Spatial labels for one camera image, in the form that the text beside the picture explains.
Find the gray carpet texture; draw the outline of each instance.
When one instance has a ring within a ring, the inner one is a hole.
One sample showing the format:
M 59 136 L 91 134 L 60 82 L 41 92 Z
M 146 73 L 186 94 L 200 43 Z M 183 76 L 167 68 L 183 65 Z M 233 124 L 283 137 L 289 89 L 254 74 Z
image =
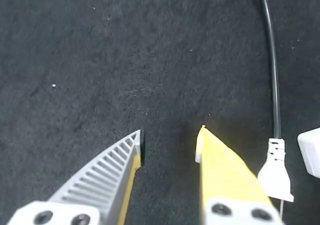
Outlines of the gray carpet texture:
M 320 127 L 320 0 L 269 4 L 295 196 L 284 221 L 318 225 L 320 179 L 297 136 Z M 1 224 L 137 129 L 125 224 L 199 224 L 202 124 L 258 173 L 272 136 L 258 0 L 0 0 Z

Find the black screw head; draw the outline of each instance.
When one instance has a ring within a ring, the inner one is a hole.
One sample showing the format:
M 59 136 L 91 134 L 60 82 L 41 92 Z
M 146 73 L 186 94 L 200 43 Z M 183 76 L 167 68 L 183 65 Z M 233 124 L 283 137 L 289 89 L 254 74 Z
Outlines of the black screw head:
M 256 219 L 261 219 L 264 221 L 272 220 L 272 217 L 268 212 L 266 212 L 265 210 L 259 209 L 259 208 L 252 210 L 251 214 L 252 214 L 252 217 L 254 217 Z
M 231 209 L 224 204 L 216 203 L 211 208 L 212 212 L 219 215 L 229 216 L 232 214 Z
M 79 214 L 72 219 L 71 225 L 88 225 L 90 217 L 87 214 Z
M 35 216 L 33 223 L 36 225 L 46 224 L 51 220 L 53 215 L 52 211 L 42 211 Z

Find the black cable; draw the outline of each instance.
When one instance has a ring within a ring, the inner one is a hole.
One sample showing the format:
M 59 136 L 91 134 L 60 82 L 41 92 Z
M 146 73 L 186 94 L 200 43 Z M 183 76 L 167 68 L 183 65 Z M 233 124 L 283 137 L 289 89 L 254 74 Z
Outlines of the black cable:
M 274 29 L 271 21 L 268 0 L 259 0 L 263 11 L 266 35 L 268 40 L 269 59 L 271 66 L 271 83 L 272 83 L 272 105 L 273 105 L 273 137 L 281 138 L 281 118 L 280 118 L 280 101 L 279 101 L 279 82 L 278 82 L 278 66 L 277 51 Z

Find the dark carpet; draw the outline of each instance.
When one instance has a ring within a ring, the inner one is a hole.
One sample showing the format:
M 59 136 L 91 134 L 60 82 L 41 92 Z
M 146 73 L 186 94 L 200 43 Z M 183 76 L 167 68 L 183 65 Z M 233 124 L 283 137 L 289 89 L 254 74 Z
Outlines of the dark carpet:
M 297 135 L 320 127 L 320 0 L 269 3 L 295 196 L 284 221 L 318 225 Z M 202 124 L 254 173 L 266 159 L 266 49 L 258 0 L 0 0 L 1 224 L 140 128 L 126 224 L 198 224 Z

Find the white plug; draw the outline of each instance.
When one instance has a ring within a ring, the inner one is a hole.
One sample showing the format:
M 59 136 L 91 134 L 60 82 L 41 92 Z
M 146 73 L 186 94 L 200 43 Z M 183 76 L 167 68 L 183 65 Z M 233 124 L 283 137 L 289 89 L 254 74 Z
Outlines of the white plug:
M 258 173 L 258 183 L 269 197 L 293 202 L 290 178 L 285 167 L 285 155 L 285 140 L 269 138 L 267 157 Z

